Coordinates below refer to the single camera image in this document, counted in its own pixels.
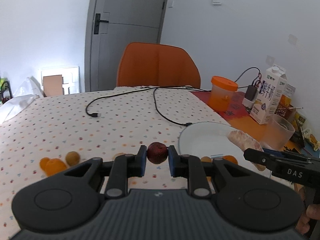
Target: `power adapter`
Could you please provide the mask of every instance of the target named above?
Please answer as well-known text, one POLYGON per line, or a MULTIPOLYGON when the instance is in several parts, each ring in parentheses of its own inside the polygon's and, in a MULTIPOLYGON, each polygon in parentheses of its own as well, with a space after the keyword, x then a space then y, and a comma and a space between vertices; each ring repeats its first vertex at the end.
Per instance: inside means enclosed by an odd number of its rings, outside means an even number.
POLYGON ((248 109, 251 109, 253 106, 253 100, 257 94, 258 88, 253 85, 249 85, 248 89, 244 95, 244 99, 242 100, 242 104, 247 107, 248 109))

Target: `human hand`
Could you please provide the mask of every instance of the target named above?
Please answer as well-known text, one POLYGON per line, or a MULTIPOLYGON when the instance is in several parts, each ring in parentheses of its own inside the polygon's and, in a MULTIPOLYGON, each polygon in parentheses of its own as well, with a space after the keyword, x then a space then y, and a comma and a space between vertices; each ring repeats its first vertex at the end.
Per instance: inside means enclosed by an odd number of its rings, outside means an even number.
MULTIPOLYGON (((299 190, 299 194, 302 201, 304 201, 306 198, 304 187, 299 190)), ((320 204, 309 205, 307 210, 303 210, 303 213, 297 223, 296 230, 301 234, 307 233, 310 230, 310 219, 320 220, 320 204)))

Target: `white carton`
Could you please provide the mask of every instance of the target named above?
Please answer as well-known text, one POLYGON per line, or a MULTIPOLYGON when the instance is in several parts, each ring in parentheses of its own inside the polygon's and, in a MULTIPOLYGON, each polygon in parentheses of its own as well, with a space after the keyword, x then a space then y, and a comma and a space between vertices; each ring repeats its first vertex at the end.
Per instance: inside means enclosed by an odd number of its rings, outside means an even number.
POLYGON ((270 116, 275 113, 287 84, 285 69, 273 65, 266 70, 261 82, 250 116, 259 124, 267 124, 270 116))

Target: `small orange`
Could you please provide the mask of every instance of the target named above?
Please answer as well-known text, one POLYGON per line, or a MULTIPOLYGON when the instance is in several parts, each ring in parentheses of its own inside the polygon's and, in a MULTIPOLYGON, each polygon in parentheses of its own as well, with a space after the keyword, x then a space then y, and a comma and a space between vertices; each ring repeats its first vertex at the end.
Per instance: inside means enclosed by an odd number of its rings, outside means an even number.
POLYGON ((44 168, 45 168, 45 166, 46 166, 46 164, 47 164, 47 162, 48 162, 49 160, 50 160, 50 158, 48 158, 48 157, 44 157, 44 158, 42 158, 42 159, 40 160, 39 165, 40 165, 41 170, 44 171, 44 168))
POLYGON ((115 154, 115 155, 112 157, 112 161, 115 161, 115 159, 116 159, 118 156, 124 155, 124 154, 126 154, 126 153, 117 153, 117 154, 115 154))
POLYGON ((60 159, 51 159, 47 161, 47 164, 44 168, 44 172, 47 176, 52 176, 60 171, 64 171, 67 169, 65 163, 60 159))
POLYGON ((202 158, 201 158, 201 161, 202 161, 202 162, 205 162, 205 163, 211 163, 211 162, 212 162, 211 158, 210 158, 210 157, 207 157, 207 156, 202 157, 202 158))
POLYGON ((226 155, 226 156, 223 156, 222 157, 223 159, 227 160, 227 161, 230 161, 234 164, 238 164, 238 161, 235 157, 233 157, 232 155, 226 155))

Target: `white tablecloth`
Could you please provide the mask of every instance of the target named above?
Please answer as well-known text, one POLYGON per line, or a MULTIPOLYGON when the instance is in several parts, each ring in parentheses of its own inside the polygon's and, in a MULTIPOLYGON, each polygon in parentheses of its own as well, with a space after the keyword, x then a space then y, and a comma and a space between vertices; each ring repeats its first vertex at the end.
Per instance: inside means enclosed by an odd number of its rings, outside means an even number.
MULTIPOLYGON (((164 120, 156 111, 152 90, 94 102, 101 96, 133 90, 90 92, 36 99, 23 112, 0 125, 0 240, 19 230, 11 211, 14 194, 45 178, 39 167, 43 157, 61 158, 76 151, 81 160, 102 157, 110 161, 119 153, 136 154, 140 145, 158 141, 174 145, 183 126, 164 120)), ((186 90, 159 89, 158 108, 168 118, 181 122, 214 121, 228 124, 217 113, 186 90)), ((170 177, 168 161, 154 165, 147 161, 143 178, 130 178, 130 188, 184 188, 184 178, 170 177)))

